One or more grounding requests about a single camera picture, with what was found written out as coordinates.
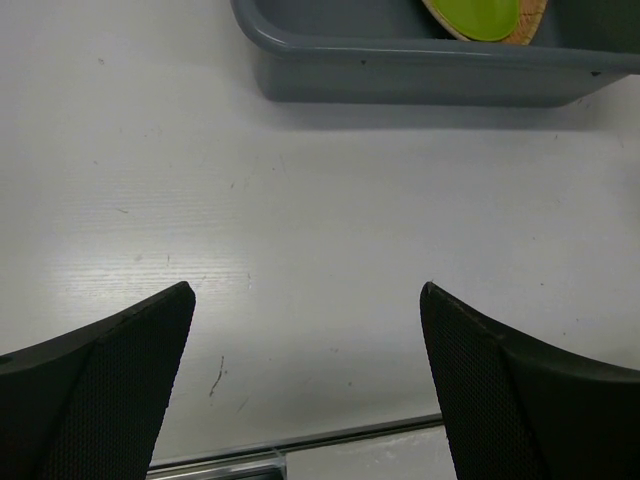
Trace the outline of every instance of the green plate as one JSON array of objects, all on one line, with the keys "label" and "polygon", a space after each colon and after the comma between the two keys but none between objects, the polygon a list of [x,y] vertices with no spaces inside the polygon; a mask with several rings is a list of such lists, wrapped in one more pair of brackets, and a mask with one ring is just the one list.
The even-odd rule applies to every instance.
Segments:
[{"label": "green plate", "polygon": [[472,40],[497,42],[518,25],[520,0],[431,0],[442,17]]}]

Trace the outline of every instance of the white tabletop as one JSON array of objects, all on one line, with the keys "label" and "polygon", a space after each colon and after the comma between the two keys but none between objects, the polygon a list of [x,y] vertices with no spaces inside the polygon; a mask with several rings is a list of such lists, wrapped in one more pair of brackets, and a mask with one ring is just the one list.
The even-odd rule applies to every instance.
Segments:
[{"label": "white tabletop", "polygon": [[432,279],[640,368],[635,79],[552,111],[272,104],[223,0],[2,2],[0,65],[0,352],[190,281],[156,461],[437,412]]}]

